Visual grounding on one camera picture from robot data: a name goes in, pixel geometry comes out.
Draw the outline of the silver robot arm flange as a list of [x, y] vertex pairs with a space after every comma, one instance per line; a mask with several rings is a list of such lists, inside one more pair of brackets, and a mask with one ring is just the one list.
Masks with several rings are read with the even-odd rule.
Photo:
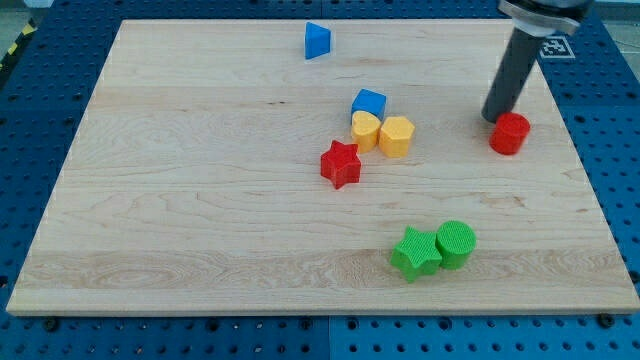
[[593, 0], [500, 0], [498, 10], [514, 26], [534, 37], [555, 32], [574, 35], [591, 9]]

